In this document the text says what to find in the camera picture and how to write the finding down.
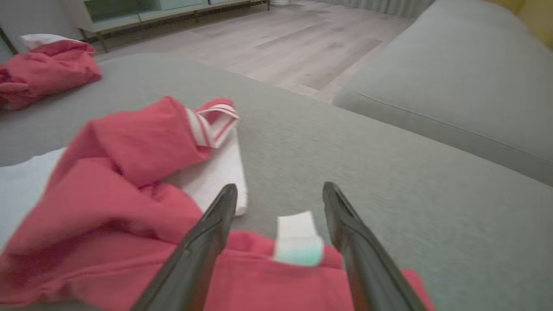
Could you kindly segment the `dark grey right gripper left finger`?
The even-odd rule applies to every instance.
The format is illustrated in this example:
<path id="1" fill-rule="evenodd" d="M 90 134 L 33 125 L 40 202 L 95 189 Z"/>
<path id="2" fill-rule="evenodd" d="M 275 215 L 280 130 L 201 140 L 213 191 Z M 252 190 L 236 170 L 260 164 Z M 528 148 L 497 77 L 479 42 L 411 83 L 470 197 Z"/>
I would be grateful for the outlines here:
<path id="1" fill-rule="evenodd" d="M 229 238 L 237 205 L 235 184 L 225 185 L 146 287 L 133 311 L 201 311 L 218 256 Z"/>

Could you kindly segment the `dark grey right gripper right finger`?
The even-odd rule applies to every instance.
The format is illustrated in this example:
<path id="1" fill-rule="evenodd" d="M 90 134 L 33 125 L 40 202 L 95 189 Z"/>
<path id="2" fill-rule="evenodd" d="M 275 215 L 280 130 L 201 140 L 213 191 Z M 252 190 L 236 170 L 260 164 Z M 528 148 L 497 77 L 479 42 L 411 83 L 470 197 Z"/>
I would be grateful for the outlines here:
<path id="1" fill-rule="evenodd" d="M 322 198 L 331 242 L 342 254 L 356 311 L 425 311 L 375 234 L 337 184 L 326 182 Z"/>

